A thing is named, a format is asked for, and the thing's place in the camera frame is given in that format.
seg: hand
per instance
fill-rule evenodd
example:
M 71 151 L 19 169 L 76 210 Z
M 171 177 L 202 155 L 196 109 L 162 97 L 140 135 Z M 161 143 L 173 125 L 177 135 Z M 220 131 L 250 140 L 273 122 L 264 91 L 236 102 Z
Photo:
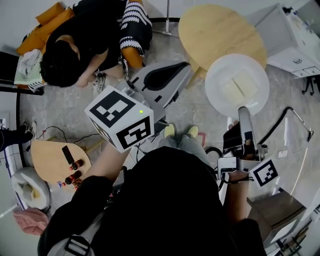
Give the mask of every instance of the hand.
M 85 75 L 81 75 L 78 81 L 76 82 L 76 85 L 78 87 L 84 88 L 88 85 L 88 83 L 89 83 L 88 77 L 86 77 Z
M 239 123 L 239 121 L 234 121 L 233 122 L 233 125 L 230 124 L 229 125 L 229 130 L 231 130 L 237 123 Z M 246 145 L 250 145 L 252 143 L 251 139 L 248 139 L 245 141 L 245 144 Z M 241 159 L 243 160 L 253 160 L 255 157 L 255 154 L 247 154 L 247 155 L 244 155 Z M 237 180 L 241 180 L 241 179 L 244 179 L 244 178 L 247 178 L 249 176 L 249 173 L 248 172 L 244 172 L 244 171 L 241 171 L 241 170 L 236 170 L 234 172 L 230 172 L 228 173 L 229 174 L 229 181 L 237 181 Z

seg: sneaker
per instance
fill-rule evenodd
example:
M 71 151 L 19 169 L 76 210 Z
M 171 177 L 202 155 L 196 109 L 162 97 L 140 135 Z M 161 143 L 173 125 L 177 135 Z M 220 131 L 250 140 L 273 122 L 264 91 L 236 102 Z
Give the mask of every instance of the sneaker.
M 104 90 L 105 81 L 106 75 L 102 74 L 97 76 L 96 80 L 93 82 L 93 96 L 95 98 Z
M 33 133 L 33 137 L 34 137 L 34 138 L 37 138 L 37 137 L 38 137 L 38 133 L 37 133 L 37 123 L 36 123 L 36 121 L 33 121 L 33 122 L 32 122 L 31 132 Z
M 198 136 L 198 132 L 199 132 L 199 129 L 197 126 L 192 126 L 186 135 L 188 135 L 190 138 L 196 138 Z
M 35 137 L 35 132 L 34 132 L 34 123 L 35 126 L 37 126 L 37 123 L 35 121 L 32 122 L 32 127 L 30 127 L 29 123 L 27 120 L 23 121 L 23 125 L 21 126 L 21 129 L 24 129 L 23 133 L 32 133 L 32 138 Z
M 170 123 L 169 126 L 166 126 L 164 128 L 164 137 L 165 138 L 167 138 L 168 136 L 174 137 L 175 134 L 176 134 L 175 127 L 172 123 Z

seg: round wooden table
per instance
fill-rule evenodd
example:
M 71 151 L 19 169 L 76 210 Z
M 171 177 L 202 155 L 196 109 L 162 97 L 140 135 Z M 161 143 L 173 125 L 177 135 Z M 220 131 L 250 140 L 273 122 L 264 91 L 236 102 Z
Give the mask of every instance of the round wooden table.
M 197 76 L 205 78 L 212 63 L 224 55 L 247 55 L 266 68 L 267 51 L 262 38 L 246 18 L 232 9 L 196 5 L 183 14 L 178 30 L 195 72 L 187 88 Z
M 35 139 L 31 143 L 31 157 L 41 179 L 51 184 L 64 182 L 65 178 L 73 174 L 62 148 L 67 146 L 74 161 L 83 160 L 84 164 L 79 171 L 84 175 L 91 167 L 91 162 L 86 152 L 76 144 Z

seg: white plate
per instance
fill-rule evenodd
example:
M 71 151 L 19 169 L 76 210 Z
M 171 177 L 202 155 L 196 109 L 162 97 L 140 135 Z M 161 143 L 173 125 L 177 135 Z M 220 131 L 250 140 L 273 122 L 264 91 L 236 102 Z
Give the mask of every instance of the white plate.
M 242 70 L 248 72 L 258 91 L 241 104 L 234 106 L 230 104 L 222 91 L 223 86 Z M 217 59 L 209 68 L 205 77 L 205 93 L 212 106 L 221 114 L 239 118 L 238 109 L 246 106 L 251 116 L 258 113 L 266 104 L 269 97 L 269 80 L 265 70 L 253 58 L 233 53 Z

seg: black panel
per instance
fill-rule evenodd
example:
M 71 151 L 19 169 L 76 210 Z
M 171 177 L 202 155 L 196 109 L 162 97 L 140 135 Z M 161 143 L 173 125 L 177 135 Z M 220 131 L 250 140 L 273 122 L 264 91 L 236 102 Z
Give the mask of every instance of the black panel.
M 3 84 L 13 85 L 19 57 L 0 51 L 0 60 L 3 64 L 0 68 L 0 81 Z
M 161 67 L 149 72 L 144 78 L 144 87 L 142 90 L 162 90 L 181 70 L 187 66 L 189 66 L 189 63 L 181 62 L 175 65 Z
M 158 102 L 158 101 L 160 101 L 162 99 L 162 96 L 161 95 L 159 95 L 158 97 L 156 97 L 156 99 L 154 100 L 155 102 Z
M 68 164 L 71 165 L 72 163 L 75 162 L 74 158 L 72 157 L 71 153 L 70 153 L 70 150 L 68 148 L 68 146 L 64 146 L 62 148 L 62 152 L 65 156 L 65 159 L 67 160 Z
M 136 77 L 133 81 L 132 81 L 132 83 L 134 84 L 136 81 L 138 81 L 139 80 L 139 77 Z

